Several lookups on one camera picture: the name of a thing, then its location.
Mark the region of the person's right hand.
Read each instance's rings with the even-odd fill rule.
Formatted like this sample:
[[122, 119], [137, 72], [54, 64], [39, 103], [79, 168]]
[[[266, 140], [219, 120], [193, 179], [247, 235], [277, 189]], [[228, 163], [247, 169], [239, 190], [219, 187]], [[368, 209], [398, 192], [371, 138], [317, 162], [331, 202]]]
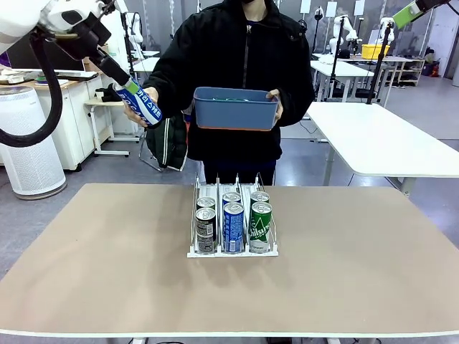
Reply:
[[153, 127], [162, 119], [162, 112], [158, 107], [158, 93], [152, 88], [140, 88], [136, 95], [124, 93], [123, 102], [127, 106], [129, 118], [143, 127]]

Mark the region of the person's left hand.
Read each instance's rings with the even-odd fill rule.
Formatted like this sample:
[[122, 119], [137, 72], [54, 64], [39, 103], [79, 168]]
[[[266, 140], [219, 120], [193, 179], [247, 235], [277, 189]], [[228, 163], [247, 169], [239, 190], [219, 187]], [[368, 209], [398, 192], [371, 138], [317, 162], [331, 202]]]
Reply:
[[276, 124], [281, 119], [283, 114], [283, 104], [280, 98], [280, 91], [278, 89], [271, 90], [267, 93], [266, 98], [277, 103], [274, 120], [274, 124]]

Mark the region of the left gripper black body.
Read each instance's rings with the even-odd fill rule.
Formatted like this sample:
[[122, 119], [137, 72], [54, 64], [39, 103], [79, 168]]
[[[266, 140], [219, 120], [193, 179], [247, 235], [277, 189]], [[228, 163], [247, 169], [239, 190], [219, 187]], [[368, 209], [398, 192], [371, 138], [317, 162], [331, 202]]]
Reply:
[[102, 62], [106, 53], [102, 52], [100, 46], [107, 42], [111, 33], [99, 17], [89, 16], [76, 24], [70, 32], [77, 35], [71, 40], [70, 56], [74, 59], [88, 58], [95, 65]]

